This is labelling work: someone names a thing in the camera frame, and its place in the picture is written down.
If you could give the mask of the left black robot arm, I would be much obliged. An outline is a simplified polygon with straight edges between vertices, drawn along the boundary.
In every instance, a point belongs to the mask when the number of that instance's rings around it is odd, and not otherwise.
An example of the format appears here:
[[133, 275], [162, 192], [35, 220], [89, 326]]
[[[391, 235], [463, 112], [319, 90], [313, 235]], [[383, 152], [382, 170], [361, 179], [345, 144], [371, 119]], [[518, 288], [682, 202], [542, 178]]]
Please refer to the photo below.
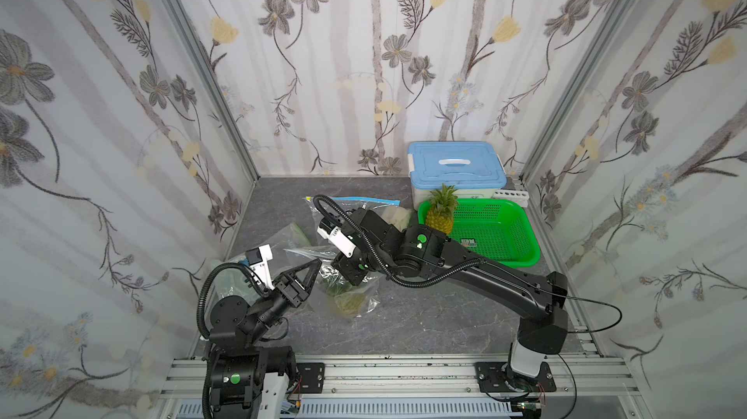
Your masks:
[[[268, 373], [286, 376], [290, 393], [301, 387], [293, 348], [260, 344], [268, 340], [268, 331], [285, 319], [288, 310], [309, 299], [321, 267], [320, 259], [312, 259], [283, 271], [270, 291], [261, 290], [259, 277], [242, 263], [221, 263], [207, 275], [196, 307], [198, 331], [210, 346], [202, 387], [205, 418], [258, 417]], [[249, 303], [242, 296], [226, 296], [206, 315], [212, 283], [227, 270], [239, 271], [260, 290], [260, 298]]]

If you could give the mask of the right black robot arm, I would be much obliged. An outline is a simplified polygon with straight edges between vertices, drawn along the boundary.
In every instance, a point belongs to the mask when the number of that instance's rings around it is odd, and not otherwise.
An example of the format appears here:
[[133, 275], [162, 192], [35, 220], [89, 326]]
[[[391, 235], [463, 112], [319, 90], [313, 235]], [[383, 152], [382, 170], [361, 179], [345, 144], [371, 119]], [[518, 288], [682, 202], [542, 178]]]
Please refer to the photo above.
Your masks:
[[332, 266], [350, 285], [371, 273], [408, 289], [453, 280], [517, 313], [519, 328], [505, 366], [513, 387], [538, 384], [546, 358], [558, 356], [571, 335], [563, 274], [533, 275], [492, 261], [426, 224], [397, 230], [377, 213], [346, 211], [327, 195], [315, 195], [312, 203], [322, 216], [319, 234], [338, 250]]

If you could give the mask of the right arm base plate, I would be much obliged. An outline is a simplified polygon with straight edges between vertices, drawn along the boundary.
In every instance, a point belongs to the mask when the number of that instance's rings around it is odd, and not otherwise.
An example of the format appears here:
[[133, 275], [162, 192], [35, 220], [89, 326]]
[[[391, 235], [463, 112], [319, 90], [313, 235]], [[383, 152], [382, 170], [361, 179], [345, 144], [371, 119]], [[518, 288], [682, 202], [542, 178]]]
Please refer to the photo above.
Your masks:
[[536, 379], [527, 379], [518, 374], [508, 374], [507, 362], [478, 362], [474, 364], [475, 376], [482, 393], [526, 394], [555, 392], [558, 388], [547, 362], [540, 364]]

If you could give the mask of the green zip bag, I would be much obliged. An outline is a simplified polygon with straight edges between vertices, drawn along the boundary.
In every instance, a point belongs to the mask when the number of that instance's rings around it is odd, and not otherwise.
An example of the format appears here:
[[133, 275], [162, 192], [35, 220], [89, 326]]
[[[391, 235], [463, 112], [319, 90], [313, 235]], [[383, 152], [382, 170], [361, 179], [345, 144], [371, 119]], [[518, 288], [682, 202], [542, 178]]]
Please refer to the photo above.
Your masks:
[[[310, 245], [311, 242], [302, 229], [292, 223], [270, 236], [260, 246], [235, 255], [229, 259], [229, 263], [240, 263], [249, 267], [267, 289], [271, 290], [274, 287], [272, 280], [282, 271], [295, 266], [295, 263], [291, 263], [286, 251]], [[260, 298], [260, 294], [247, 281], [245, 275], [236, 269], [224, 270], [216, 276], [208, 292], [206, 308], [212, 308], [214, 304], [227, 296], [240, 296], [248, 303], [254, 303]]]

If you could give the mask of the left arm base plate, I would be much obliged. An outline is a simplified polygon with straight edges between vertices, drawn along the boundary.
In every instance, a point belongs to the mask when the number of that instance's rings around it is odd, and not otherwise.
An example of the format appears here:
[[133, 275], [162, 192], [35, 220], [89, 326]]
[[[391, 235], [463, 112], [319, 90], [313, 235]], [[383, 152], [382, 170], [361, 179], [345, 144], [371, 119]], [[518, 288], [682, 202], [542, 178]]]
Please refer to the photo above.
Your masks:
[[324, 363], [301, 363], [297, 365], [297, 379], [291, 390], [295, 395], [317, 395], [323, 392], [326, 365]]

